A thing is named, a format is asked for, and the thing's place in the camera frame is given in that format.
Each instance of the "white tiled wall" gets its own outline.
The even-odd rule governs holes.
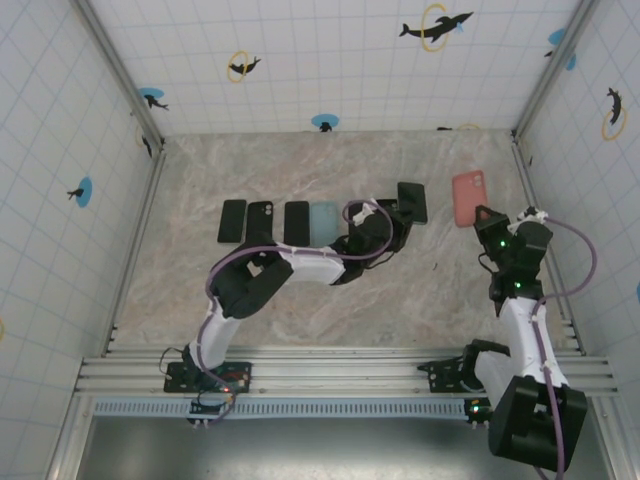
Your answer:
[[[597,246],[596,276],[572,305],[588,352],[610,357],[640,433],[640,2],[602,4],[578,46],[577,67],[562,73],[526,143],[543,206]],[[609,88],[622,96],[627,123],[605,141]],[[623,119],[611,131],[605,126],[605,135],[618,133]],[[558,231],[553,242],[565,283],[577,285],[588,250],[570,233]]]
[[[0,478],[42,478],[151,160],[67,0],[0,3]],[[85,176],[86,208],[68,200]]]
[[[549,62],[549,35],[578,0],[443,1],[446,15],[473,15],[435,53],[399,37],[403,23],[420,29],[430,0],[93,3],[137,85],[164,91],[169,111],[152,113],[171,135],[315,130],[320,113],[351,131],[513,128]],[[425,27],[442,15],[432,9]],[[240,50],[261,62],[232,83]]]

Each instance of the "pink phone case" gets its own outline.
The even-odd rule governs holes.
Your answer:
[[[471,227],[476,221],[476,207],[488,205],[487,189],[482,170],[461,173],[453,177],[453,211],[458,227]]]

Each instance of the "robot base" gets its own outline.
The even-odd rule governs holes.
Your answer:
[[[459,357],[438,360],[418,366],[429,377],[432,393],[480,393],[484,386],[474,373],[480,352],[498,352],[509,356],[509,347],[486,340],[473,340]]]
[[[251,366],[249,362],[224,362],[212,369],[211,373],[231,385],[236,393],[248,393]],[[195,366],[190,366],[189,362],[173,362],[167,366],[164,381],[166,393],[228,393],[226,388]]]

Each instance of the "yellow ring sticker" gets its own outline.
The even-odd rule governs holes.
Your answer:
[[[616,133],[615,135],[611,135],[611,136],[607,135],[607,121],[613,116],[613,112],[609,110],[609,112],[607,112],[607,114],[604,116],[604,119],[602,120],[602,139],[603,140],[606,140],[607,142],[610,142],[611,140],[615,140],[623,132],[624,127],[627,126],[627,117],[629,115],[627,115],[627,111],[625,110],[624,107],[620,107],[620,111],[623,113],[624,118],[622,119],[622,126],[620,127],[620,130],[618,130],[618,133]]]
[[[140,128],[140,125],[136,125],[136,131],[134,135],[136,136],[136,145],[142,148],[144,145],[142,143],[142,129]]]
[[[431,53],[439,52],[440,50],[442,50],[447,44],[447,40],[449,40],[449,34],[447,33],[444,36],[444,42],[442,42],[442,45],[440,45],[439,47],[430,48],[426,43],[424,43],[424,21],[427,19],[427,15],[429,15],[429,12],[434,8],[439,8],[445,13],[447,11],[447,9],[444,8],[442,4],[434,3],[432,5],[429,5],[427,9],[424,11],[424,13],[422,14],[422,22],[420,22],[420,40],[422,40],[422,48],[424,48],[425,51],[431,52]]]
[[[231,64],[233,63],[233,61],[238,58],[240,55],[242,55],[244,57],[244,68],[242,69],[242,76],[240,78],[233,78],[231,76]],[[227,78],[229,79],[230,82],[233,83],[240,83],[244,77],[247,75],[247,68],[249,67],[249,54],[247,52],[245,52],[244,50],[239,50],[236,53],[233,54],[233,57],[231,57],[231,60],[229,60],[229,65],[227,65]]]

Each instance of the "black smartphone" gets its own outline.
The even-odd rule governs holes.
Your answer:
[[[308,247],[309,202],[287,202],[284,204],[284,243],[293,247]]]
[[[413,223],[427,223],[427,200],[421,183],[398,182],[398,210],[411,212]]]
[[[246,200],[225,200],[222,204],[218,243],[240,243],[244,230]]]
[[[273,236],[273,203],[252,202],[247,207],[247,234],[249,238],[257,232]]]

